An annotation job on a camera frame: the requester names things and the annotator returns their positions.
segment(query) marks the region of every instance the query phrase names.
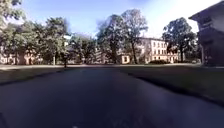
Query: tree trunk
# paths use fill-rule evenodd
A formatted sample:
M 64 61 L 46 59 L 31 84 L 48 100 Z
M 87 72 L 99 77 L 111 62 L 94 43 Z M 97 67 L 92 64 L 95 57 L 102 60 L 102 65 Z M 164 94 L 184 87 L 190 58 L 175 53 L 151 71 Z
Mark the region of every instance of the tree trunk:
M 181 61 L 181 63 L 184 62 L 184 52 L 183 52 L 182 48 L 180 48 L 180 61 Z
M 111 46 L 112 50 L 112 61 L 114 64 L 117 64 L 117 51 L 116 51 L 116 46 Z
M 53 65 L 56 64 L 56 59 L 55 59 L 55 55 L 53 56 Z
M 15 65 L 18 65 L 18 53 L 16 51 L 16 54 L 15 54 Z
M 133 42 L 131 43 L 131 48 L 132 48 L 132 52 L 133 52 L 134 62 L 135 62 L 135 64 L 138 64 L 138 61 L 136 58 L 135 46 L 134 46 Z

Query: window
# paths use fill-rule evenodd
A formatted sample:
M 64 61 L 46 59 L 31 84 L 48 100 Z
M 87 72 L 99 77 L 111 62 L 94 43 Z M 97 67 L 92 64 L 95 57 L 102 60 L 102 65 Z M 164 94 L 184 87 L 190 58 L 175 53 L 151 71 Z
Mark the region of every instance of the window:
M 210 17 L 207 17 L 200 21 L 200 26 L 202 29 L 208 28 L 212 25 L 212 19 Z

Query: bush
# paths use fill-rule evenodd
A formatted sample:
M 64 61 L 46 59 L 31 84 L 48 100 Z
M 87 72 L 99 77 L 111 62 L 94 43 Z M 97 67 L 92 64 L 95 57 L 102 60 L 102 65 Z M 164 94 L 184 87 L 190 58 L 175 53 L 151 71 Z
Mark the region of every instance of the bush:
M 169 62 L 165 60 L 153 60 L 150 62 L 150 64 L 169 64 Z

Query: curb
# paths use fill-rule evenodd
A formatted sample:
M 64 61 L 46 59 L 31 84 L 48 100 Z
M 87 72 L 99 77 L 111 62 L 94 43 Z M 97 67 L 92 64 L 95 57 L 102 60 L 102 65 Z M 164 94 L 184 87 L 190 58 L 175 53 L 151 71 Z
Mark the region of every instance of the curb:
M 173 93 L 200 98 L 202 100 L 208 101 L 208 102 L 213 103 L 213 104 L 217 104 L 218 106 L 221 106 L 221 107 L 224 108 L 224 102 L 221 101 L 221 100 L 217 100 L 217 99 L 211 98 L 211 97 L 206 96 L 206 95 L 201 95 L 201 94 L 199 94 L 197 92 L 186 90 L 186 89 L 183 89 L 183 88 L 180 88 L 180 87 L 175 87 L 175 86 L 173 86 L 171 84 L 167 84 L 167 83 L 159 81 L 157 79 L 137 77 L 137 76 L 135 76 L 132 73 L 126 73 L 126 74 L 128 74 L 131 77 L 135 77 L 137 79 L 143 80 L 145 82 L 150 82 L 150 83 L 154 84 L 155 86 L 158 86 L 158 87 L 161 87 L 161 88 L 165 88 L 168 91 L 171 91 Z
M 48 75 L 52 75 L 52 74 L 56 74 L 56 73 L 61 73 L 61 72 L 65 72 L 68 70 L 71 70 L 72 68 L 62 68 L 61 70 L 58 71 L 53 71 L 53 72 L 47 72 L 47 73 L 42 73 L 42 74 L 38 74 L 38 75 L 34 75 L 34 76 L 28 76 L 26 78 L 22 78 L 22 79 L 18 79 L 18 80 L 12 80 L 12 81 L 6 81 L 6 82 L 2 82 L 0 83 L 0 87 L 1 86 L 6 86 L 8 84 L 14 84 L 14 83 L 19 83 L 19 82 L 24 82 L 27 80 L 32 80 L 34 78 L 40 78 L 40 77 L 44 77 L 44 76 L 48 76 Z

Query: roof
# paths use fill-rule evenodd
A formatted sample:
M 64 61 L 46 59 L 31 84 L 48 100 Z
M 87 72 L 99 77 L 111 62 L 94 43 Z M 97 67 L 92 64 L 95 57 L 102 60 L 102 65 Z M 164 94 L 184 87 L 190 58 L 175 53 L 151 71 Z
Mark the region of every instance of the roof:
M 189 17 L 189 19 L 198 21 L 201 17 L 206 17 L 208 15 L 211 14 L 211 12 L 217 11 L 217 10 L 221 10 L 224 9 L 224 0 L 220 1 L 219 3 L 212 5 L 196 14 L 194 14 L 193 16 Z

